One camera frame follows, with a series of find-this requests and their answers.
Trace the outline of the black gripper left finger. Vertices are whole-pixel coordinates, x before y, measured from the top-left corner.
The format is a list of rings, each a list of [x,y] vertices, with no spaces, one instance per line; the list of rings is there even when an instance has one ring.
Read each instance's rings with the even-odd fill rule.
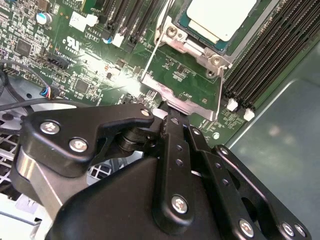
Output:
[[[161,119],[136,103],[35,112],[23,121],[12,180],[45,207],[50,231],[71,197],[147,158],[158,160],[152,217],[164,233],[183,235],[195,222],[194,188],[174,112]]]

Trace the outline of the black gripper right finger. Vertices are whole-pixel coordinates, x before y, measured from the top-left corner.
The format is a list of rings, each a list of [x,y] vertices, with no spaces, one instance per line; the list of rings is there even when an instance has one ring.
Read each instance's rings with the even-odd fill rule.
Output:
[[[309,240],[305,225],[225,146],[209,147],[181,116],[190,147],[196,216],[183,240]]]

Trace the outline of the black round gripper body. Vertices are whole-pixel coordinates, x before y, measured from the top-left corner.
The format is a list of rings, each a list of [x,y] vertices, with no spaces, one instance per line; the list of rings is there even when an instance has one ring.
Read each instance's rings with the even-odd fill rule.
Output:
[[[158,160],[140,159],[72,196],[49,240],[171,240],[152,216]]]

